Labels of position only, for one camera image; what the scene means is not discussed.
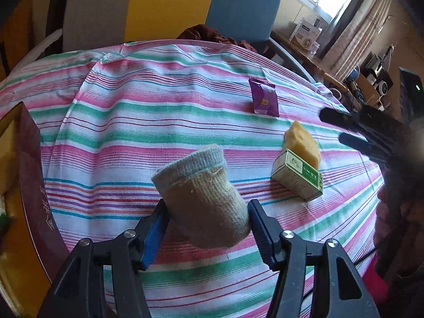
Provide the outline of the person's right hand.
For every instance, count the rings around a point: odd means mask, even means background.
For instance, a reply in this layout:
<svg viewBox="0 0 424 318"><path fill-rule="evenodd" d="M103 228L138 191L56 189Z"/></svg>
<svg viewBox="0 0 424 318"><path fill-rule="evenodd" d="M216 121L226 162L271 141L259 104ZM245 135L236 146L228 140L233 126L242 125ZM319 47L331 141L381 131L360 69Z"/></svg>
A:
<svg viewBox="0 0 424 318"><path fill-rule="evenodd" d="M376 207L376 221L374 225L374 246L377 247L390 233L388 217L390 210L385 202L385 187L382 187L377 198L379 203Z"/></svg>

